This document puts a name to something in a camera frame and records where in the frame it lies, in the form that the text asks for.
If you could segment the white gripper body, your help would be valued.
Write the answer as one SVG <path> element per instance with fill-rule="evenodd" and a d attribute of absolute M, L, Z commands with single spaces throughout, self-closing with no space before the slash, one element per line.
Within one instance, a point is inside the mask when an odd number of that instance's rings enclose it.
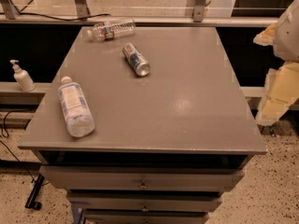
<path fill-rule="evenodd" d="M 279 17 L 273 50 L 284 61 L 299 62 L 299 0 L 293 0 Z"/>

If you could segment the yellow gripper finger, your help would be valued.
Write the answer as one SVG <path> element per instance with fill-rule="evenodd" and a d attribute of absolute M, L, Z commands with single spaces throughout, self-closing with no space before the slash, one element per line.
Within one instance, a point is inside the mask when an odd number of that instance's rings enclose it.
<path fill-rule="evenodd" d="M 269 25 L 253 38 L 253 42 L 260 46 L 272 46 L 274 44 L 276 27 L 275 23 Z"/>
<path fill-rule="evenodd" d="M 278 70 L 270 68 L 258 105 L 256 123 L 272 126 L 299 99 L 299 63 L 285 62 Z"/>

